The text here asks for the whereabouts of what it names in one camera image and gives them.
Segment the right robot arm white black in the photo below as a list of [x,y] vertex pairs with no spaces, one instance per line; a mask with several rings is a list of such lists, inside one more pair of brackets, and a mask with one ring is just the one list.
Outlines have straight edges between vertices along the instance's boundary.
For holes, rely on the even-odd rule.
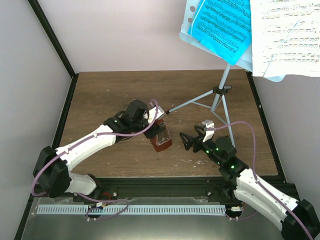
[[228,136],[213,140],[216,128],[211,121],[194,127],[197,136],[181,132],[184,148],[204,152],[219,166],[222,177],[230,184],[222,188],[223,198],[238,199],[250,205],[272,222],[285,240],[314,240],[320,233],[320,220],[313,205],[278,190],[236,156],[236,148]]

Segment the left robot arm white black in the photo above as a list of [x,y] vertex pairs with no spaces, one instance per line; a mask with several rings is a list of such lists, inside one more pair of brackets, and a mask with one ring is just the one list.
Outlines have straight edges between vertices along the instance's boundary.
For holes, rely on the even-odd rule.
[[98,179],[92,174],[73,173],[73,169],[100,150],[131,137],[143,134],[148,139],[155,138],[161,132],[156,121],[163,117],[165,111],[155,99],[150,102],[152,106],[148,107],[135,99],[126,110],[109,117],[93,132],[75,142],[58,148],[43,148],[33,170],[31,194],[56,198],[64,193],[73,193],[97,202],[103,194]]

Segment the clear plastic metronome cover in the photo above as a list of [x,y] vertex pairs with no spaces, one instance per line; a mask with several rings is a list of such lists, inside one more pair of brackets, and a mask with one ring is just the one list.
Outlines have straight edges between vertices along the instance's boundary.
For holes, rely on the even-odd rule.
[[155,145],[157,147],[170,147],[172,145],[171,135],[164,121],[158,123],[160,126],[160,132],[155,137]]

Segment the red-brown metronome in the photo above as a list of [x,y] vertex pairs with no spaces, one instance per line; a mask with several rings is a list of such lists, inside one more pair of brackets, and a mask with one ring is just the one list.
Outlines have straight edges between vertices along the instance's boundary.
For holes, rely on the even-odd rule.
[[163,119],[156,120],[155,124],[159,127],[159,131],[150,139],[150,142],[156,152],[162,152],[172,145],[172,138]]

